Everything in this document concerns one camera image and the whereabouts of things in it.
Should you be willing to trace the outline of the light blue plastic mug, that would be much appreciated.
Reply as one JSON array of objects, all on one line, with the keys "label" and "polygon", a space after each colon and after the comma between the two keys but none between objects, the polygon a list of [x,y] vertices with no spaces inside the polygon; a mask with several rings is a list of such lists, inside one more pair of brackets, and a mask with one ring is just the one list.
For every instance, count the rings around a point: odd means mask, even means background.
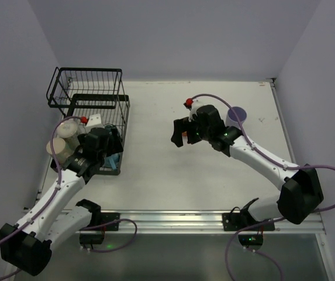
[{"label": "light blue plastic mug", "polygon": [[122,153],[115,153],[106,157],[102,167],[112,171],[119,170],[121,156]]}]

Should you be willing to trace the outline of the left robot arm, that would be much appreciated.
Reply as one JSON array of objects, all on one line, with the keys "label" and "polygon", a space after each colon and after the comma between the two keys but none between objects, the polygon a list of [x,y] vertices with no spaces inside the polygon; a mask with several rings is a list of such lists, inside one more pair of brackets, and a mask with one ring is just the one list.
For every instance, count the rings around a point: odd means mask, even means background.
[{"label": "left robot arm", "polygon": [[105,164],[105,159],[123,152],[122,137],[114,125],[92,128],[79,135],[80,145],[59,168],[60,174],[38,203],[16,224],[0,229],[1,258],[18,269],[37,276],[49,263],[53,251],[76,231],[101,221],[101,208],[81,200],[63,218],[68,202]]}]

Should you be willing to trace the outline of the dark teal ceramic mug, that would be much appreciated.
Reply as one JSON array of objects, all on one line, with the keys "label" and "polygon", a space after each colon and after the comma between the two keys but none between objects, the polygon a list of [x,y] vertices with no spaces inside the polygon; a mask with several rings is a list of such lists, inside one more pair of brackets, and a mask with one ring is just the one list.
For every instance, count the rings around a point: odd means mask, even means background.
[{"label": "dark teal ceramic mug", "polygon": [[109,130],[109,131],[111,131],[111,130],[117,130],[118,129],[117,126],[114,125],[114,124],[105,124],[104,128],[107,129],[107,130]]}]

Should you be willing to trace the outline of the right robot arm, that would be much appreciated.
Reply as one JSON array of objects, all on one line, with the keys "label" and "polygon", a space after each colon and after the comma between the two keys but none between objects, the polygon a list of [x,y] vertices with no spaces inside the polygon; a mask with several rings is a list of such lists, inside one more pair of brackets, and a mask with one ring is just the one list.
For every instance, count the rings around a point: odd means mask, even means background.
[{"label": "right robot arm", "polygon": [[207,141],[211,147],[228,157],[243,162],[269,180],[279,191],[277,196],[248,202],[239,213],[230,217],[238,227],[248,227],[259,222],[284,217],[293,224],[300,224],[324,196],[317,171],[314,168],[285,162],[253,141],[235,126],[226,126],[213,105],[204,105],[188,99],[185,107],[189,116],[174,121],[171,142],[183,146],[182,134],[188,144]]}]

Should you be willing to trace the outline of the orange ceramic mug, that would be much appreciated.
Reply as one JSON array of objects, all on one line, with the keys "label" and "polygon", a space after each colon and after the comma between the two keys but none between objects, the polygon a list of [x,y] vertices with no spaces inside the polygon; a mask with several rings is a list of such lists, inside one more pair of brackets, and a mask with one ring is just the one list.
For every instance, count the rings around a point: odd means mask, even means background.
[{"label": "orange ceramic mug", "polygon": [[183,138],[183,141],[188,144],[188,135],[187,135],[187,132],[183,132],[182,133],[182,138]]}]

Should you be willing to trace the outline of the lavender plastic tumbler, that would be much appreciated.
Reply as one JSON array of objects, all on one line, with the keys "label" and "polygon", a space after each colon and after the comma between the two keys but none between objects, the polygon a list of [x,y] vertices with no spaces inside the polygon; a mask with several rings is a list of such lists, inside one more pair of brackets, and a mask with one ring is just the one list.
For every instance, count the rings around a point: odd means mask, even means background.
[{"label": "lavender plastic tumbler", "polygon": [[247,113],[242,107],[232,107],[226,114],[225,125],[240,129],[240,125],[247,119]]}]

